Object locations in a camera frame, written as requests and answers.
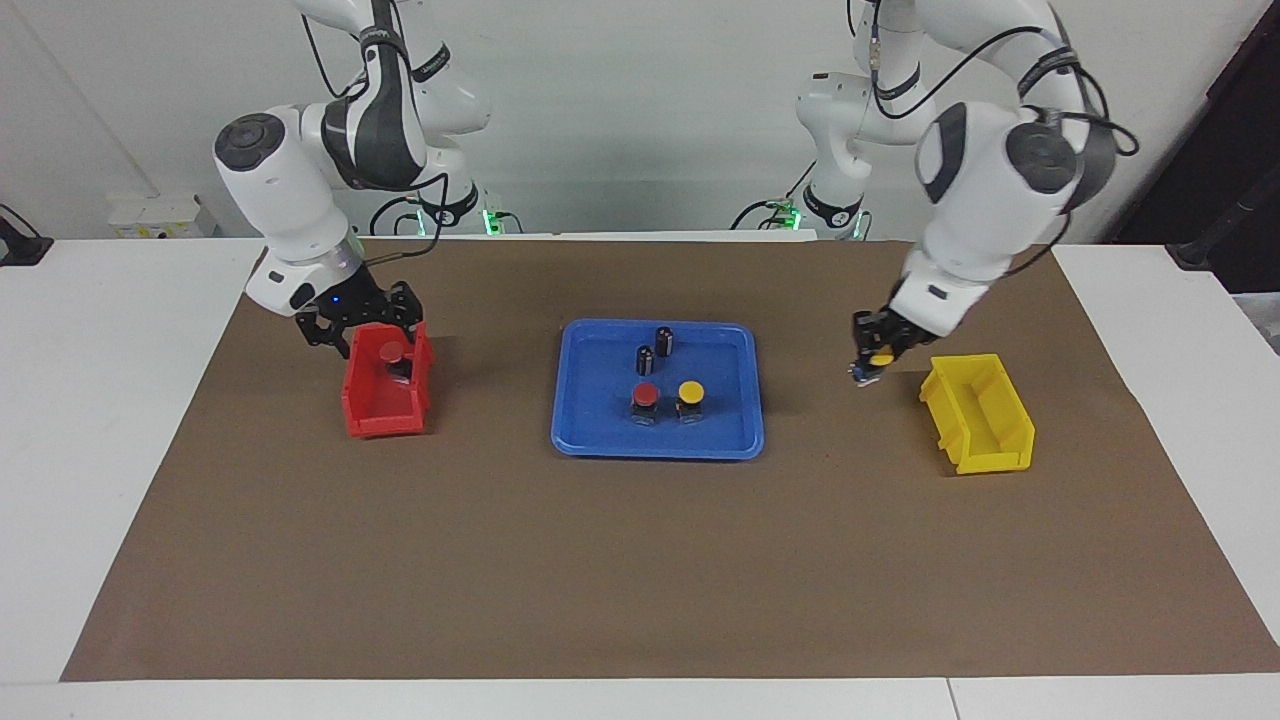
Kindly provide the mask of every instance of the yellow plastic container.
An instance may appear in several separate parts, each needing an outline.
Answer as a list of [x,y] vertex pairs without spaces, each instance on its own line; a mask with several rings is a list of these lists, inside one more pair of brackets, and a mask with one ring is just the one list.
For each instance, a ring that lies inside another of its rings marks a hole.
[[997,355],[934,357],[920,401],[928,404],[938,447],[956,473],[1030,468],[1036,427]]

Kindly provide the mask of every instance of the white wall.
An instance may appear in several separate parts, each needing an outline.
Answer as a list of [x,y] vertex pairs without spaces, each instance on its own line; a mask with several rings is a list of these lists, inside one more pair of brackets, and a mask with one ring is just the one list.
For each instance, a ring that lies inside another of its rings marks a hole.
[[[1175,143],[1266,0],[1059,0],[1114,117],[1142,137],[1070,240],[1094,240]],[[436,0],[498,111],[462,138],[477,179],[530,231],[724,227],[783,192],[813,149],[794,100],[852,69],[840,0]],[[349,40],[320,32],[330,72]],[[326,97],[285,0],[0,0],[0,200],[63,237],[109,234],[108,193],[198,192],[251,233],[209,155],[228,120]],[[931,47],[927,79],[959,56]],[[1012,101],[974,65],[941,95]],[[870,152],[873,236],[918,237],[929,206],[910,150]],[[364,227],[385,199],[342,192]]]

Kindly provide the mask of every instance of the red plastic container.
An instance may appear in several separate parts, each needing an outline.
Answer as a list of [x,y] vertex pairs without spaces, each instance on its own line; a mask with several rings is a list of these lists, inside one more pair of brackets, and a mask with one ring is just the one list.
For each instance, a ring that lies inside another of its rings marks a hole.
[[[426,430],[426,411],[431,406],[426,374],[435,363],[435,352],[424,325],[417,324],[412,346],[394,325],[378,323],[356,328],[347,379],[342,383],[342,410],[347,414],[351,437],[408,436]],[[407,382],[383,359],[388,343],[402,345],[404,359],[413,363]]]

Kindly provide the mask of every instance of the brown table mat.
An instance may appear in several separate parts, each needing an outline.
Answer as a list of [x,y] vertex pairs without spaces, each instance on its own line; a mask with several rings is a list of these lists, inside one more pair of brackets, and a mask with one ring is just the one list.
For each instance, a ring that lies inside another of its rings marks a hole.
[[[349,439],[337,354],[242,301],[63,679],[1280,670],[1052,259],[854,386],[850,313],[905,251],[485,241],[379,268],[435,337],[413,438]],[[557,454],[585,316],[748,325],[764,454]],[[956,478],[916,389],[932,352],[991,351],[1034,465]]]

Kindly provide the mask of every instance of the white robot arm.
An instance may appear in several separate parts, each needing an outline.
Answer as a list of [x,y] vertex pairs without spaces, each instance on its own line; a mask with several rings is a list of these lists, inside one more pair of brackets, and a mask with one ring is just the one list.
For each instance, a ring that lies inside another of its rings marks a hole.
[[[256,302],[294,316],[311,345],[344,356],[343,331],[384,322],[411,328],[422,309],[404,283],[378,287],[330,187],[421,191],[442,225],[475,208],[479,190],[444,137],[484,128],[492,113],[452,64],[422,0],[293,0],[305,17],[349,33],[364,72],[334,101],[244,115],[214,143],[218,170],[268,252],[246,286]],[[328,320],[321,327],[317,318]]]
[[[867,0],[860,24],[855,56],[869,77],[822,73],[797,104],[818,147],[805,204],[835,228],[841,211],[856,213],[869,172],[854,141],[918,138],[916,176],[934,205],[888,305],[854,315],[850,370],[869,383],[905,350],[950,334],[1014,255],[1093,197],[1129,152],[1042,0]],[[933,117],[919,78],[923,36],[998,68],[1020,106],[960,102],[922,126]]]

